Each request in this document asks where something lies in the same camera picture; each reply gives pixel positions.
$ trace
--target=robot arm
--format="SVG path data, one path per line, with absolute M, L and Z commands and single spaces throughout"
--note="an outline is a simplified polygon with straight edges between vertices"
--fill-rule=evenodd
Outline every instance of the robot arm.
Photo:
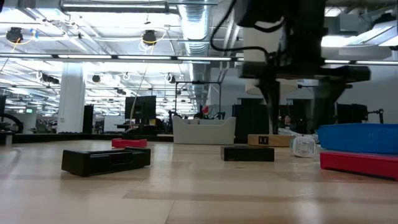
M 272 132 L 277 134 L 279 116 L 280 83 L 284 79 L 317 79 L 319 85 L 314 89 L 313 109 L 314 129 L 332 121 L 330 105 L 341 96 L 350 85 L 348 83 L 370 79 L 368 67 L 323 68 L 322 37 L 328 31 L 324 28 L 326 0 L 232 0 L 229 10 L 220 26 L 234 9 L 234 18 L 239 26 L 252 27 L 261 32 L 274 32 L 282 29 L 282 38 L 277 52 L 268 52 L 262 47 L 243 47 L 240 49 L 220 49 L 211 41 L 216 50 L 261 50 L 265 62 L 244 62 L 241 78 L 259 80 L 261 90 L 269 108 Z M 256 22 L 280 22 L 271 28 L 256 26 Z M 218 29 L 214 30 L 212 39 Z

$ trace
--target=red tray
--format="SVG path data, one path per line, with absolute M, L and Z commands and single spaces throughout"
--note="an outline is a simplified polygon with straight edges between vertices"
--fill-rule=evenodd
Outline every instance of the red tray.
M 124 148 L 124 147 L 147 147 L 148 141 L 146 139 L 141 140 L 124 140 L 124 139 L 112 139 L 112 147 Z
M 398 156 L 321 152 L 321 169 L 336 169 L 375 175 L 398 181 Z

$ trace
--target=person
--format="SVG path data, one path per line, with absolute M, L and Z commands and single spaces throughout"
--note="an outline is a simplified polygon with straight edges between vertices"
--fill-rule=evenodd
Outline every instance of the person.
M 295 131 L 296 125 L 292 124 L 292 119 L 289 115 L 285 115 L 282 119 L 282 124 L 280 125 L 280 128 L 286 128 L 291 131 Z

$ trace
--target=blue plastic bin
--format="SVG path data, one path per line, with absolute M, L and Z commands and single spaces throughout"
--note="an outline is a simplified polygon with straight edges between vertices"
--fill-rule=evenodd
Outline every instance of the blue plastic bin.
M 320 126 L 321 147 L 346 152 L 398 154 L 398 124 Z

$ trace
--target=black rectangular block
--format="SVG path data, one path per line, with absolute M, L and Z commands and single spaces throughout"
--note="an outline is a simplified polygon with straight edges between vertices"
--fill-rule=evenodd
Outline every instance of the black rectangular block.
M 81 177 L 140 169 L 150 165 L 150 149 L 80 152 L 64 150 L 62 170 Z
M 274 162 L 275 150 L 268 147 L 223 146 L 221 158 L 224 161 Z

